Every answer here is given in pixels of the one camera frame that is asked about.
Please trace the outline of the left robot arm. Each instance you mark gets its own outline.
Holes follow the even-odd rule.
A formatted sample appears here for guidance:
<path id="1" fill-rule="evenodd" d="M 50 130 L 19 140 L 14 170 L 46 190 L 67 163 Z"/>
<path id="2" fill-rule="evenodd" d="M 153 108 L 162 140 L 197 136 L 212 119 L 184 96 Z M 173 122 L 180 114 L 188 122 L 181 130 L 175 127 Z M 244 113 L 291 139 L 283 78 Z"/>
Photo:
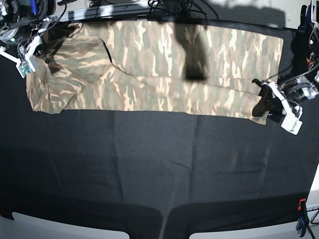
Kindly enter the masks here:
<path id="1" fill-rule="evenodd" d="M 288 106 L 285 107 L 280 103 L 269 80 L 254 79 L 252 82 L 262 88 L 260 93 L 262 99 L 252 111 L 254 117 L 261 117 L 266 112 L 276 116 L 287 115 L 287 110 L 296 117 L 300 116 L 302 111 L 300 103 L 319 95 L 319 2 L 317 0 L 311 1 L 308 7 L 302 7 L 301 25 L 293 40 L 293 50 L 296 56 L 305 56 L 307 53 L 309 56 L 306 58 L 305 72 L 291 77 L 285 76 L 275 84 L 275 89 L 288 102 Z"/>

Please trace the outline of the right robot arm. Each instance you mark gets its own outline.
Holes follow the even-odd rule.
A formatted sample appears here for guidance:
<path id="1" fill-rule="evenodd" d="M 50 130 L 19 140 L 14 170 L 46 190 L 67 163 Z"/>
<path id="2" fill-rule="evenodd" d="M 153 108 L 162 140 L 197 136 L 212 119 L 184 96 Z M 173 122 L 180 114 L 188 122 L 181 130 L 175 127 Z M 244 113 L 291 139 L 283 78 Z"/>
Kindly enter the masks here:
<path id="1" fill-rule="evenodd" d="M 0 2 L 0 40 L 14 48 L 17 57 L 2 50 L 2 56 L 18 66 L 28 65 L 41 36 L 56 25 L 61 15 L 54 15 L 55 0 L 2 0 Z"/>

